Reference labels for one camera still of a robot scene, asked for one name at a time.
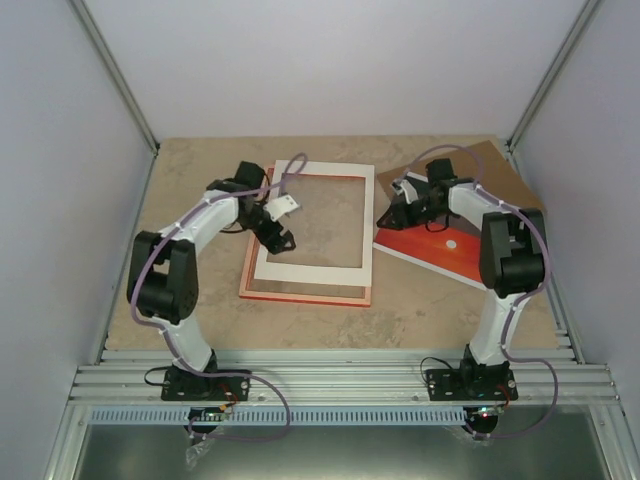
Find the red sunset photo print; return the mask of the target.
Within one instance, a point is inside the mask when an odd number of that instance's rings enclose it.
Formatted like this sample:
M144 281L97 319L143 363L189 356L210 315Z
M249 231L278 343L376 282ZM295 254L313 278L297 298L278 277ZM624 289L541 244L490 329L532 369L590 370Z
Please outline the red sunset photo print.
M439 226L435 232L424 226L405 230L379 229L373 247L414 265L484 290L479 270L480 233Z

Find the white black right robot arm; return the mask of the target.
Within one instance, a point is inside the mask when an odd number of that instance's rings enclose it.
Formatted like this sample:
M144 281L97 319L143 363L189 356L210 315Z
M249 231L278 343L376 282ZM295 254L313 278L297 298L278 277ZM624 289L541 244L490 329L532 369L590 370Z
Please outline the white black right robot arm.
M453 384L471 399L513 390L509 347L523 308L550 277L544 218L492 195L475 179L460 178L447 158L426 166L421 178L404 172L391 184L388 209L378 219L382 233L426 226L441 217L461 217L480 233L479 276L486 289L478 329L453 373Z

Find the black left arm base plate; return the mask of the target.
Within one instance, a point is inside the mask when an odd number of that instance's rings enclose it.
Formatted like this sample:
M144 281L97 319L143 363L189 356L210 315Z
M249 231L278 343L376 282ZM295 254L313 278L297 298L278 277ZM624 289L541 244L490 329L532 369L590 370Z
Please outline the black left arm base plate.
M164 376L163 401L236 402L248 399L251 381L244 376L206 378L171 367Z

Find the red wooden picture frame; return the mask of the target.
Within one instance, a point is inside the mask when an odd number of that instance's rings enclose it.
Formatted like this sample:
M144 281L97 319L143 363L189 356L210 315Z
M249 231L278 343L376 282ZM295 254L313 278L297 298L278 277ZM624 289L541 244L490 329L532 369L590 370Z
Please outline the red wooden picture frame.
M339 297L290 292L280 293L252 289L250 287L250 283L253 280L258 280L255 278L254 274L258 244L260 243L257 238L254 235L251 235L249 237L249 243L245 254L244 266L242 269L240 280L239 296L241 298L251 300L267 300L287 303L345 307L369 307L371 305L371 286L360 287L362 289L362 294L358 297Z

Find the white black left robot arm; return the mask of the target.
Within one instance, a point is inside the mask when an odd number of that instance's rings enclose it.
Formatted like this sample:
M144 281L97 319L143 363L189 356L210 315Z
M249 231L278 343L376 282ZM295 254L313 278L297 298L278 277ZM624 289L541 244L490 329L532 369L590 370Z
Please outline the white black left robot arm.
M296 248L293 234L268 207L276 189L299 174L287 164L283 178L267 179L259 165L243 161L231 178L215 180L199 201L178 220L134 238L127 284L131 317L158 330L173 355L172 365L186 372L185 388L197 399L218 390L215 354L195 315L199 300L198 256L229 226L250 231L271 254Z

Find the white photo mat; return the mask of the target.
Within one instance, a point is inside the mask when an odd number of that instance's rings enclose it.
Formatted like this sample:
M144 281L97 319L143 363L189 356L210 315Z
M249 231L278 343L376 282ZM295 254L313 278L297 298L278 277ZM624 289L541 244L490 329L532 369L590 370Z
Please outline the white photo mat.
M300 176L347 178L364 181L364 205L360 218L363 221L361 235L361 265L355 267L311 266L291 263L273 263L268 260L267 249L258 244L255 278L306 284L370 287L372 284L372 250L374 233L374 175L373 165L331 162L309 162Z

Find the brown cardboard backing board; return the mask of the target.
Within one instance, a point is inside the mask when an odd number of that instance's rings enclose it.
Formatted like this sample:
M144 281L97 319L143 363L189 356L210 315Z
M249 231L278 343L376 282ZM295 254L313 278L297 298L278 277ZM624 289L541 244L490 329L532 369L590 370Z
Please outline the brown cardboard backing board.
M392 199L392 182L401 177L406 169L412 174L424 175L426 165L436 159L449 159L454 174L460 179L478 179L481 187L506 203L520 208L546 209L541 200L529 189L497 147L490 141L483 141L469 147L453 144L429 148L410 164L379 173L377 178L385 194Z

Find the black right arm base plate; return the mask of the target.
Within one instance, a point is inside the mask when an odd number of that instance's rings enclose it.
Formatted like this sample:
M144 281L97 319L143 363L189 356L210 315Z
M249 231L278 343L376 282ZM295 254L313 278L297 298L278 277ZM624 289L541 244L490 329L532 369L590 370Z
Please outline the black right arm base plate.
M459 370L426 370L426 386L431 401L514 401L519 398L511 370L496 375L466 378Z

